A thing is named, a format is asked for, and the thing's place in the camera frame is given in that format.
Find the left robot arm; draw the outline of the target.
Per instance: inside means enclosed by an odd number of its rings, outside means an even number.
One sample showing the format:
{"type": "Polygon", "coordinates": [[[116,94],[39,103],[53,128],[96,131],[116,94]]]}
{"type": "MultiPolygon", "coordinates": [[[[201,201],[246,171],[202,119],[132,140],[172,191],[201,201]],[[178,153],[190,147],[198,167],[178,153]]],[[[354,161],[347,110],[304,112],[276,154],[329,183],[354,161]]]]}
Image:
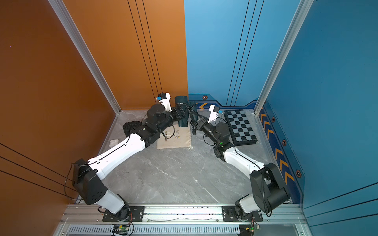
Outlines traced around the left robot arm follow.
{"type": "Polygon", "coordinates": [[[146,119],[125,124],[127,137],[121,143],[97,157],[87,161],[80,159],[73,164],[73,187],[86,204],[101,206],[105,214],[119,221],[130,220],[129,204],[109,190],[102,182],[103,179],[128,158],[152,145],[174,122],[188,116],[187,103],[177,104],[171,111],[166,111],[162,104],[153,105],[146,119]]]}

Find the black drawstring pouch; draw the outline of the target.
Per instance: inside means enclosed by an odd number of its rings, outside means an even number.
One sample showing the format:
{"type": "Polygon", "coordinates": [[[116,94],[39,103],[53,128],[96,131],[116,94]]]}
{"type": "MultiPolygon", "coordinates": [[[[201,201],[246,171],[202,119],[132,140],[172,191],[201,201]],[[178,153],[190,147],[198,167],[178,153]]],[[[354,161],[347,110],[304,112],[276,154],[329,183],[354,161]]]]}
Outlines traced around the black drawstring pouch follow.
{"type": "Polygon", "coordinates": [[[142,125],[140,121],[126,122],[122,128],[126,137],[129,137],[138,127],[142,125]]]}

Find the black hair dryer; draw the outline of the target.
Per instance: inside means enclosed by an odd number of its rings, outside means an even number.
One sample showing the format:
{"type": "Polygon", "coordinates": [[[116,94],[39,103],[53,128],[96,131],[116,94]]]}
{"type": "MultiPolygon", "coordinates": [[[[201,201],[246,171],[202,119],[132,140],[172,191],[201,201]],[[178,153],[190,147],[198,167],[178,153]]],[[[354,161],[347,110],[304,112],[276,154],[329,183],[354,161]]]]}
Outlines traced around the black hair dryer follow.
{"type": "Polygon", "coordinates": [[[195,125],[198,121],[198,113],[196,102],[189,101],[187,96],[181,95],[175,97],[175,111],[177,112],[178,126],[188,127],[188,120],[191,119],[191,125],[195,125]]]}

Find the beige printed drawstring pouch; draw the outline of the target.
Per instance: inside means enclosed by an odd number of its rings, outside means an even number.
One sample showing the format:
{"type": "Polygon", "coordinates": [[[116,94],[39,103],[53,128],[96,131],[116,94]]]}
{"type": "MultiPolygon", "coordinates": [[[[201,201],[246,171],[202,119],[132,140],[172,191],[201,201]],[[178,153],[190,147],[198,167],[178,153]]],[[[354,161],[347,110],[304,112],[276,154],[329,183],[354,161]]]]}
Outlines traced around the beige printed drawstring pouch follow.
{"type": "Polygon", "coordinates": [[[167,128],[157,140],[157,149],[190,148],[192,137],[189,127],[179,127],[178,124],[167,128]]]}

